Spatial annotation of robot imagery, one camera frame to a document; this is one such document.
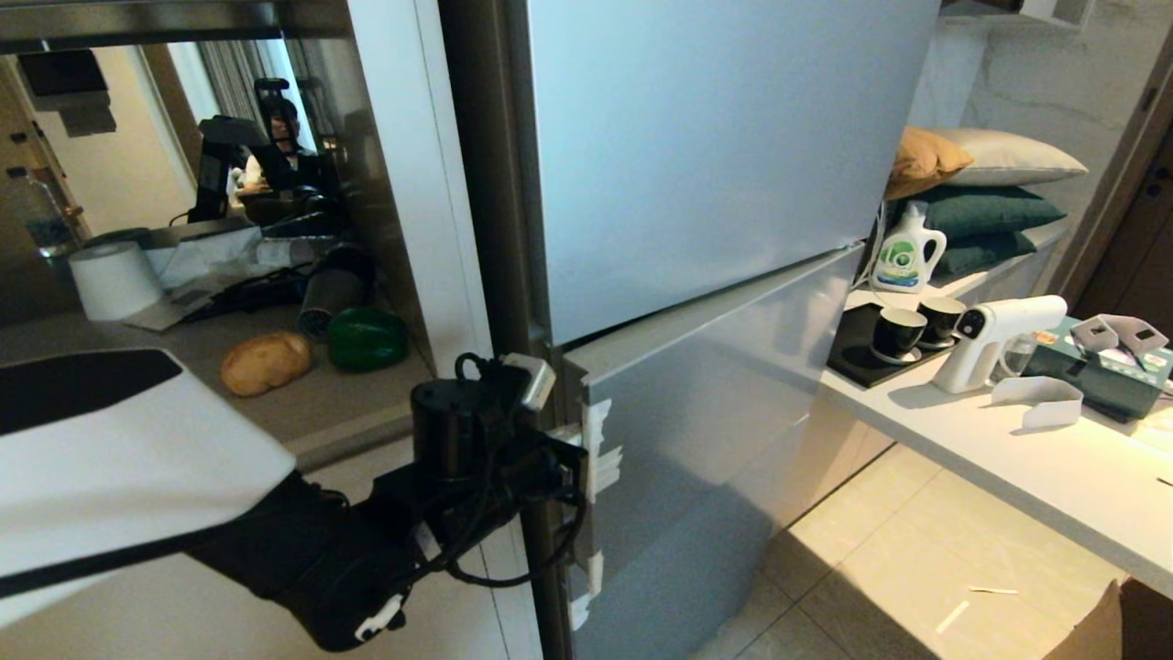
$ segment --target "laundry detergent bottle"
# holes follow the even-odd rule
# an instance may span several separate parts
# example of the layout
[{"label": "laundry detergent bottle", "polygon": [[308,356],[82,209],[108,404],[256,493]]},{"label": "laundry detergent bottle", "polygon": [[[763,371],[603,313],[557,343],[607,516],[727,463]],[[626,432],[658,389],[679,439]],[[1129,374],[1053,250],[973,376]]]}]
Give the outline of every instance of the laundry detergent bottle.
[{"label": "laundry detergent bottle", "polygon": [[[900,223],[880,246],[880,256],[872,268],[873,286],[915,293],[928,284],[945,251],[945,234],[924,227],[928,209],[927,202],[908,203]],[[933,256],[925,259],[925,245],[929,244]]]}]

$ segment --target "white plastic bottle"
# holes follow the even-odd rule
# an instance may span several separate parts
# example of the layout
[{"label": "white plastic bottle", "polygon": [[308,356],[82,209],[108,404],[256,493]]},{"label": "white plastic bottle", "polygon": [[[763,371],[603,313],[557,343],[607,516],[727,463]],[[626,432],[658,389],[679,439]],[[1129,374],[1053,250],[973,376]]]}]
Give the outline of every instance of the white plastic bottle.
[{"label": "white plastic bottle", "polygon": [[[903,217],[884,238],[880,257],[872,268],[872,285],[889,291],[915,293],[928,284],[933,268],[945,251],[945,234],[925,229],[929,204],[909,202]],[[935,243],[933,256],[924,259],[924,246]]]},{"label": "white plastic bottle", "polygon": [[28,176],[22,166],[14,166],[7,173],[0,206],[25,225],[41,254],[56,257],[76,250],[77,237],[53,199],[53,192]]}]

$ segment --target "beige pillow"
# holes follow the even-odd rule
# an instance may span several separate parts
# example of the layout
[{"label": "beige pillow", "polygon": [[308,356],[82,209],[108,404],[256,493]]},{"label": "beige pillow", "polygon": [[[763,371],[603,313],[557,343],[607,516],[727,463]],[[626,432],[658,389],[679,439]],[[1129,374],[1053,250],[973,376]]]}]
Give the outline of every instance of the beige pillow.
[{"label": "beige pillow", "polygon": [[884,199],[896,199],[940,185],[974,158],[948,138],[923,128],[906,125],[888,175]]},{"label": "beige pillow", "polygon": [[950,185],[1030,185],[1087,173],[1083,163],[1038,140],[984,128],[934,128],[974,156]]}]

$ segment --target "pillow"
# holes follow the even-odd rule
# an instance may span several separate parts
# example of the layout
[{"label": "pillow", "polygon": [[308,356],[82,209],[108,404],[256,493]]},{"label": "pillow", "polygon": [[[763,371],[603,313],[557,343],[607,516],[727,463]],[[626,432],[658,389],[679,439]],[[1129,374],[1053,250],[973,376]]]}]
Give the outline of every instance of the pillow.
[{"label": "pillow", "polygon": [[1022,188],[945,185],[916,195],[929,203],[924,226],[945,232],[950,243],[978,233],[1022,231],[1063,219],[1067,213]]},{"label": "pillow", "polygon": [[883,198],[907,197],[940,185],[971,162],[974,158],[949,140],[923,128],[906,125]]},{"label": "pillow", "polygon": [[1038,140],[984,128],[934,128],[974,156],[950,185],[1030,185],[1087,173],[1060,149]]},{"label": "pillow", "polygon": [[957,241],[950,240],[937,266],[933,268],[933,283],[956,279],[1035,251],[1038,251],[1038,247],[1022,231],[983,233]]}]

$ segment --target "black cup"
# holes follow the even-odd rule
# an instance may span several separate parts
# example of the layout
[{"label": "black cup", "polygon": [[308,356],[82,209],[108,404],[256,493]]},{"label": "black cup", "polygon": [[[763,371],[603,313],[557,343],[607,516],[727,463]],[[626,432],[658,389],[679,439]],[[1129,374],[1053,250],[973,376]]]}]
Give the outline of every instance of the black cup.
[{"label": "black cup", "polygon": [[920,345],[929,348],[951,346],[954,327],[957,327],[957,319],[965,308],[965,302],[952,298],[935,297],[921,300],[916,311],[929,319],[929,324],[924,327]]},{"label": "black cup", "polygon": [[902,360],[916,346],[929,319],[918,312],[883,307],[872,334],[872,351],[891,360]]}]

